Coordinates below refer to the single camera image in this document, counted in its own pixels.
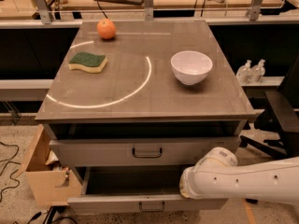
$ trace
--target chair armrest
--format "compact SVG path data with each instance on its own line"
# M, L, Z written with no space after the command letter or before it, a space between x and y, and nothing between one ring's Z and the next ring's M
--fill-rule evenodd
M299 119L289 101L278 91L265 93L273 118L285 133L299 133Z

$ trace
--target plastic bottle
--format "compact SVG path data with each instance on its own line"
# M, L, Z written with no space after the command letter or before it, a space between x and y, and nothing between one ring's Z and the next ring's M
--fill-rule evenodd
M251 68L251 74L250 74L250 79L249 79L250 82L252 82L252 83L261 82L261 79L265 72L264 67L263 67L264 62L265 62L265 60L261 59L258 64L254 65Z
M249 76L251 74L251 60L247 60L247 62L240 66L240 68L237 70L236 78L240 83L248 83L249 82Z

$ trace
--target orange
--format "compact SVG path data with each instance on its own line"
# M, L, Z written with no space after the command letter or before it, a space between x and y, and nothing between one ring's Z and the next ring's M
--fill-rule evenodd
M103 39L111 39L116 34L116 27L112 20L102 19L96 25L97 33Z

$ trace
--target cardboard box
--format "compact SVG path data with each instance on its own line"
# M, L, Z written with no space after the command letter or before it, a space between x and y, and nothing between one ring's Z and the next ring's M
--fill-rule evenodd
M67 181L66 171L52 171L51 166L45 164L50 153L49 142L49 136L39 125L16 173L16 176L26 173L37 206L42 208L66 206L68 198L79 196L82 188L72 171Z

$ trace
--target metal post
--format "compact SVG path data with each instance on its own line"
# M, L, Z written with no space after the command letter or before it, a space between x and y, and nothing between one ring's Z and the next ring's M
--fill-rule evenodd
M153 20L153 0L144 0L145 21Z
M39 15L40 15L40 19L42 20L42 22L44 24L49 24L52 22L52 16L50 14L50 9L48 7L48 4L46 2L46 0L35 0L38 11L39 11Z
M256 21L259 18L263 0L252 0L251 6L247 11L246 16L250 21Z

